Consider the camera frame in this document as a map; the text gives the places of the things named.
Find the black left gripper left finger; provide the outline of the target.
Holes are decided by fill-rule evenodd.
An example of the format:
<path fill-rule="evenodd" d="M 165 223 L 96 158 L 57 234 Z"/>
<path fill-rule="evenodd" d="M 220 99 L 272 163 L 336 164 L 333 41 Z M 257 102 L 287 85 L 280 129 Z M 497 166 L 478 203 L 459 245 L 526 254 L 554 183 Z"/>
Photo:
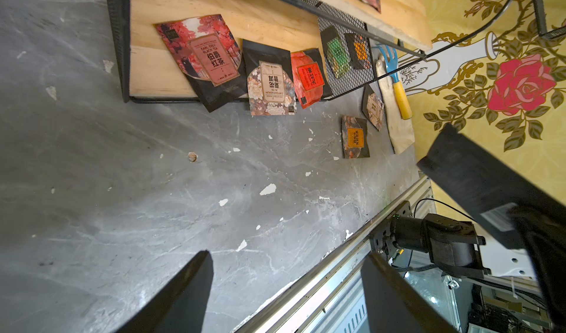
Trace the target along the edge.
<path fill-rule="evenodd" d="M 118 332 L 200 332 L 214 277 L 212 255 L 198 252 Z"/>

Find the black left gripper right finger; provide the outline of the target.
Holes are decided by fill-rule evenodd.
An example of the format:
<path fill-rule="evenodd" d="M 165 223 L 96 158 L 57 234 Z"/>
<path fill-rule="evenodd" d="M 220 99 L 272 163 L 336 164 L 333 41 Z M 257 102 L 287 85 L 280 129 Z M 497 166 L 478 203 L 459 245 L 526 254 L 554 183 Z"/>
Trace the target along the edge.
<path fill-rule="evenodd" d="M 370 332 L 455 332 L 404 278 L 378 254 L 361 266 Z"/>

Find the chrysanthemum pu'er tea bag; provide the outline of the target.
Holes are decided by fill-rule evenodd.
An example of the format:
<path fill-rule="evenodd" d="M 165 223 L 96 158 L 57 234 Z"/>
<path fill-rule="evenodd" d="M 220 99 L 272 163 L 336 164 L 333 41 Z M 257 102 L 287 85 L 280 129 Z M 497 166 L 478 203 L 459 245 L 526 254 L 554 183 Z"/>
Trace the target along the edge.
<path fill-rule="evenodd" d="M 382 130 L 384 122 L 383 100 L 370 85 L 365 85 L 363 89 L 362 112 L 377 131 Z"/>

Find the green label tea bag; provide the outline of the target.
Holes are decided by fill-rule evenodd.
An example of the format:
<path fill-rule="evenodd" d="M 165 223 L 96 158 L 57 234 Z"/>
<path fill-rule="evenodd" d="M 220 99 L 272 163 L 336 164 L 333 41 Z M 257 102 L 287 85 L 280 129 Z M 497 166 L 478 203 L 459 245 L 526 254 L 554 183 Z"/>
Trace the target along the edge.
<path fill-rule="evenodd" d="M 334 26 L 321 32 L 324 54 L 336 79 L 343 78 L 351 70 L 349 53 Z"/>

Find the orange label tea bag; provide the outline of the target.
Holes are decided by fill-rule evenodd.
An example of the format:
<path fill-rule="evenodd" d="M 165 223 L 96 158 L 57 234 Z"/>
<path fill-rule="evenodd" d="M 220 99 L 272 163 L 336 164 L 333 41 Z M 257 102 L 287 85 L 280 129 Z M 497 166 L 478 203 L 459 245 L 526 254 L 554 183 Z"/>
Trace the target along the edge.
<path fill-rule="evenodd" d="M 371 58 L 366 39 L 357 33 L 344 34 L 349 52 L 350 64 L 353 69 L 365 70 L 371 68 Z"/>

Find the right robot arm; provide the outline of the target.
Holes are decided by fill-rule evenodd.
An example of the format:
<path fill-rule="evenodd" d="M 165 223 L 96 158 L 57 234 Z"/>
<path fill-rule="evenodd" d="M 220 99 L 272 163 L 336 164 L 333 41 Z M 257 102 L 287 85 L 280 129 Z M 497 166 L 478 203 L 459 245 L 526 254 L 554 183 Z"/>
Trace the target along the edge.
<path fill-rule="evenodd" d="M 478 224 L 509 250 L 525 250 L 534 269 L 554 332 L 565 331 L 565 206 L 531 184 L 485 149 L 443 127 L 418 162 L 424 174 L 467 212 L 470 221 L 436 214 L 423 219 L 395 216 L 391 240 L 397 248 L 429 255 L 451 276 L 483 278 L 485 241 Z"/>

